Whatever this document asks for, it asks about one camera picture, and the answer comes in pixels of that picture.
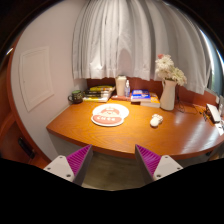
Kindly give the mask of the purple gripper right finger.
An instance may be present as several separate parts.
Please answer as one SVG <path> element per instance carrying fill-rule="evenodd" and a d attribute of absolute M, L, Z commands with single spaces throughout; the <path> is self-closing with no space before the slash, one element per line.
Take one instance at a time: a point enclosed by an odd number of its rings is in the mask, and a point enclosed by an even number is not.
<path fill-rule="evenodd" d="M 139 145 L 135 145 L 135 157 L 146 184 L 182 169 L 182 166 L 170 156 L 159 156 Z"/>

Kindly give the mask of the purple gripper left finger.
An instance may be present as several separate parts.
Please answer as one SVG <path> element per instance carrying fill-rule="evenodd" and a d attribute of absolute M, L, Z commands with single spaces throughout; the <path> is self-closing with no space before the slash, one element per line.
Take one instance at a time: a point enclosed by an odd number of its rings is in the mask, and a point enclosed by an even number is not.
<path fill-rule="evenodd" d="M 81 186 L 93 156 L 87 145 L 68 156 L 59 155 L 44 170 Z"/>

